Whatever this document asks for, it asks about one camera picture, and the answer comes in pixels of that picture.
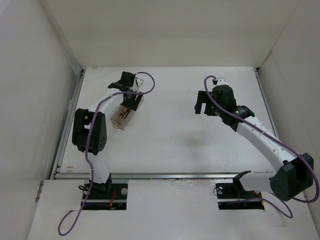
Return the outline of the clear plastic box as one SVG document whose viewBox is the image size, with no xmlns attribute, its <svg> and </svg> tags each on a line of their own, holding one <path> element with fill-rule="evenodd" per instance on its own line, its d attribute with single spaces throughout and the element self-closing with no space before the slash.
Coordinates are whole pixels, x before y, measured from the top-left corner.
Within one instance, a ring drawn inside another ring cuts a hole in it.
<svg viewBox="0 0 320 240">
<path fill-rule="evenodd" d="M 120 129 L 124 131 L 125 127 L 128 125 L 131 118 L 135 115 L 137 110 L 140 108 L 144 101 L 144 96 L 142 94 L 138 95 L 127 95 L 123 101 L 114 112 L 110 118 L 112 125 L 115 129 Z"/>
</svg>

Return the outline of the light wood notched block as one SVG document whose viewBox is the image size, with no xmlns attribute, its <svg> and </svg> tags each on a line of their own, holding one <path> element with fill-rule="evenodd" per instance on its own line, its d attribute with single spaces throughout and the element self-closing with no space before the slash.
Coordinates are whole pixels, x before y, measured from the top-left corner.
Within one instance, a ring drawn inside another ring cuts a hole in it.
<svg viewBox="0 0 320 240">
<path fill-rule="evenodd" d="M 130 112 L 131 112 L 131 110 L 130 110 L 129 108 L 123 107 L 123 108 L 120 110 L 120 112 L 119 112 L 118 118 L 119 118 L 120 120 L 126 119 L 126 117 L 128 116 L 128 114 L 129 114 Z"/>
</svg>

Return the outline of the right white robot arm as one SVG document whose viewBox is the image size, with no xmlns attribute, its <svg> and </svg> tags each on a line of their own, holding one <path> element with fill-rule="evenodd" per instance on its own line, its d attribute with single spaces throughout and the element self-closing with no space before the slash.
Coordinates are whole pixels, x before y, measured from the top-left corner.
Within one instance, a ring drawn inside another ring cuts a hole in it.
<svg viewBox="0 0 320 240">
<path fill-rule="evenodd" d="M 247 139 L 274 169 L 270 174 L 246 170 L 235 176 L 231 186 L 236 198 L 243 198 L 249 191 L 263 191 L 287 202 L 312 185 L 315 185 L 315 196 L 308 202 L 319 198 L 320 184 L 313 158 L 308 153 L 297 153 L 269 133 L 248 107 L 237 105 L 230 86 L 216 84 L 211 91 L 198 91 L 196 114 L 201 113 L 202 105 L 205 105 L 206 115 L 220 117 L 225 125 Z"/>
</svg>

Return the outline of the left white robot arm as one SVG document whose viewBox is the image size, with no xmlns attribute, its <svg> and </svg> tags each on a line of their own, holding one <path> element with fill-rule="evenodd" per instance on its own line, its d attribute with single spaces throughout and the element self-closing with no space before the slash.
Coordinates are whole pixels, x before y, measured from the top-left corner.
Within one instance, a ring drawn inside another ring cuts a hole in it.
<svg viewBox="0 0 320 240">
<path fill-rule="evenodd" d="M 93 155 L 90 162 L 94 170 L 93 179 L 89 181 L 92 199 L 107 197 L 112 192 L 112 177 L 102 154 L 108 139 L 107 123 L 111 121 L 115 128 L 124 129 L 143 100 L 142 95 L 136 94 L 142 84 L 135 74 L 124 71 L 120 80 L 111 83 L 94 104 L 75 111 L 72 144 L 84 152 L 90 137 L 88 153 Z"/>
</svg>

